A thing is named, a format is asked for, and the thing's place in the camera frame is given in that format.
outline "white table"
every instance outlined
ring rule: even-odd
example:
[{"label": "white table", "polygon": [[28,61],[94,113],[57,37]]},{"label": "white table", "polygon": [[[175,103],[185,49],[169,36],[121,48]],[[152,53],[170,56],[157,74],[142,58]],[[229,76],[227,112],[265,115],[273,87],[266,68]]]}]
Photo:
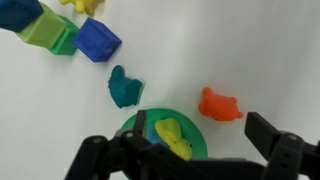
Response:
[{"label": "white table", "polygon": [[[87,17],[43,2],[78,26]],[[54,56],[0,30],[0,179],[63,179],[84,138],[111,138],[138,109],[154,107],[192,119],[211,157],[265,163],[243,133],[244,119],[219,123],[198,112],[205,86],[316,143],[318,7],[316,0],[107,0],[95,19],[123,40],[107,63],[80,51]],[[139,106],[120,110],[112,101],[107,80],[118,64],[145,83]]]}]

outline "blue toy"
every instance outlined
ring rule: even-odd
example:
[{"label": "blue toy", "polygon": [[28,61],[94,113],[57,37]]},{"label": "blue toy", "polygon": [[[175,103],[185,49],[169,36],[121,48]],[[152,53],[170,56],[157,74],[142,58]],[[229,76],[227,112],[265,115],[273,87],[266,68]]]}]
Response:
[{"label": "blue toy", "polygon": [[125,77],[121,66],[113,68],[108,87],[112,99],[119,108],[138,104],[142,83]]},{"label": "blue toy", "polygon": [[148,141],[150,141],[152,144],[161,144],[163,145],[164,147],[168,148],[169,149],[169,146],[168,144],[166,144],[161,138],[160,136],[158,135],[155,127],[154,127],[154,124],[148,124],[147,125],[147,135],[146,135],[146,139]]},{"label": "blue toy", "polygon": [[104,24],[88,18],[73,43],[93,62],[108,61],[122,41]]},{"label": "blue toy", "polygon": [[0,0],[0,28],[20,32],[42,13],[38,0]]}]

